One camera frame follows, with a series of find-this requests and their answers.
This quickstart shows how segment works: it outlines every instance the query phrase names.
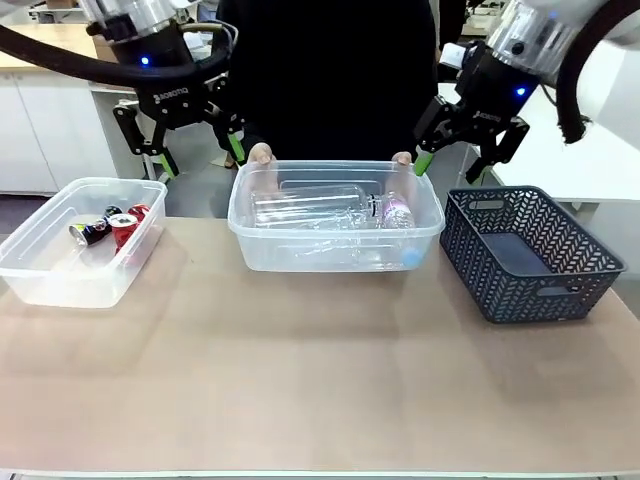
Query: black plastic basket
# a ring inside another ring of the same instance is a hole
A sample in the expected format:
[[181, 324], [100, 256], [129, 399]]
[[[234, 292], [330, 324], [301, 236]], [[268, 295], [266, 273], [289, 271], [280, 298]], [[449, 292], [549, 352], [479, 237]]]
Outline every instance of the black plastic basket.
[[440, 244], [487, 320], [585, 318], [624, 263], [535, 187], [449, 193]]

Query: black soda can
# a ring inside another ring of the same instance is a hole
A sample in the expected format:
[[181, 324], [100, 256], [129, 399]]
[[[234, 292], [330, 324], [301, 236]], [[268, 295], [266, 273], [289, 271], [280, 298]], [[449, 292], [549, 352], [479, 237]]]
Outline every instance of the black soda can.
[[111, 225], [109, 217], [122, 213], [118, 207], [109, 205], [102, 216], [94, 223], [78, 223], [69, 227], [69, 233], [76, 239], [78, 245], [90, 247], [98, 243], [104, 237], [111, 233]]

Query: cabinet door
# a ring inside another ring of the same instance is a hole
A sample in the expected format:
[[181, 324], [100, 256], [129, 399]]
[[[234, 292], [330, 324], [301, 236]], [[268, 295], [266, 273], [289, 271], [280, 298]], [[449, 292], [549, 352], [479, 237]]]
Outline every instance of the cabinet door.
[[57, 191], [18, 88], [0, 75], [0, 193]]
[[51, 72], [14, 77], [60, 188], [77, 178], [117, 176], [86, 81]]

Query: black shirt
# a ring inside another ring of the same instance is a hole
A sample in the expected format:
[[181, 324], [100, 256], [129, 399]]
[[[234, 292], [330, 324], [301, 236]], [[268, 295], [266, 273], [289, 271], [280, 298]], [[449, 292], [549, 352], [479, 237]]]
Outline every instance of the black shirt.
[[221, 0], [240, 37], [229, 71], [248, 152], [388, 160], [415, 152], [437, 93], [428, 0]]

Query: plastic bin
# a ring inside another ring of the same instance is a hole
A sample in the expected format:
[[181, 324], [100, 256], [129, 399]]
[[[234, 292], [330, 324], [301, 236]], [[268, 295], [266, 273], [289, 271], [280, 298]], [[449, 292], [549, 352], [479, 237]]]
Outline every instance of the plastic bin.
[[[295, 230], [253, 226], [252, 192], [295, 187], [357, 184], [368, 195], [397, 191], [406, 197], [416, 228], [408, 230]], [[240, 169], [229, 203], [229, 227], [238, 237], [246, 264], [272, 272], [372, 272], [417, 268], [444, 214], [431, 182], [395, 162], [278, 161]], [[406, 263], [402, 251], [411, 250]]]
[[585, 318], [624, 263], [535, 187], [452, 190], [440, 243], [493, 323]]
[[[84, 178], [71, 182], [0, 246], [0, 275], [25, 303], [75, 308], [112, 307], [129, 288], [162, 232], [167, 188], [160, 182]], [[100, 218], [108, 205], [148, 215], [115, 255], [113, 235], [79, 246], [69, 225]]]

